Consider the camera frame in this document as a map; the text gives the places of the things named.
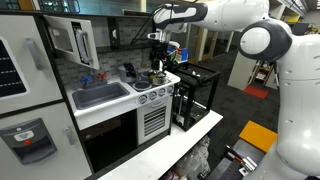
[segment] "pot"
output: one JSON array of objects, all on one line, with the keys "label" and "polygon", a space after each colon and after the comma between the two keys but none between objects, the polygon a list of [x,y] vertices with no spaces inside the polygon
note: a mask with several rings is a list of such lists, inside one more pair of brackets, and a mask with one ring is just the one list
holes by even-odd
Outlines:
[{"label": "pot", "polygon": [[122,82],[136,82],[139,79],[137,67],[131,63],[123,63],[117,67],[117,71]]},{"label": "pot", "polygon": [[157,72],[149,75],[149,83],[154,86],[160,86],[167,82],[167,75],[164,72]]}]

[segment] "oven door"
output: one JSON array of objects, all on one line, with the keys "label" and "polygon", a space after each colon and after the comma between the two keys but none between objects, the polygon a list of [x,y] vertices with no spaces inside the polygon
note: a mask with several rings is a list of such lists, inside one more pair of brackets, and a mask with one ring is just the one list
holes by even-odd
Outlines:
[{"label": "oven door", "polygon": [[137,109],[138,145],[169,129],[172,97],[167,96]]}]

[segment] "floor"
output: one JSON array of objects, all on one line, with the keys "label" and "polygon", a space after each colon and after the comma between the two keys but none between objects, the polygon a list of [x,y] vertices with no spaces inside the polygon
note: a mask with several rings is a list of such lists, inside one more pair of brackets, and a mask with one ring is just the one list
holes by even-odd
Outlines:
[{"label": "floor", "polygon": [[[212,110],[223,115],[223,120],[213,129],[211,135],[208,158],[211,169],[221,161],[220,156],[225,145],[232,147],[237,142],[238,135],[248,120],[277,132],[279,114],[277,90],[261,86],[269,91],[269,95],[265,99],[259,99],[227,85],[236,55],[237,51],[232,51],[199,64],[221,72]],[[205,104],[208,97],[205,94],[209,94],[209,90],[209,88],[199,90],[196,93],[196,101]]]}]

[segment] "gray sink basin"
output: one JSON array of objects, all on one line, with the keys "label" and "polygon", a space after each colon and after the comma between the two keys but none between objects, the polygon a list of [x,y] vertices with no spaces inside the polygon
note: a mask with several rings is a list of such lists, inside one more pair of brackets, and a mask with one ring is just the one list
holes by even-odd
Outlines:
[{"label": "gray sink basin", "polygon": [[83,110],[98,104],[112,101],[129,95],[120,83],[111,83],[99,87],[94,87],[86,90],[77,91],[72,94],[76,108]]}]

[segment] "kitchen backsplash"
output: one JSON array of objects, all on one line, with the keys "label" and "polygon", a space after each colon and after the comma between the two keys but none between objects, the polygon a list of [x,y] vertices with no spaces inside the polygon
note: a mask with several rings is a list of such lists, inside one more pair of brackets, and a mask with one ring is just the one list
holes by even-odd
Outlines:
[{"label": "kitchen backsplash", "polygon": [[[117,75],[117,67],[123,63],[130,62],[136,67],[141,68],[141,62],[144,59],[146,67],[150,68],[149,58],[150,49],[135,49],[120,52],[99,53],[98,59],[100,69],[95,70],[98,73],[107,73],[107,79]],[[65,87],[81,86],[80,78],[90,75],[90,68],[78,65],[65,59],[55,59],[57,68]]]}]

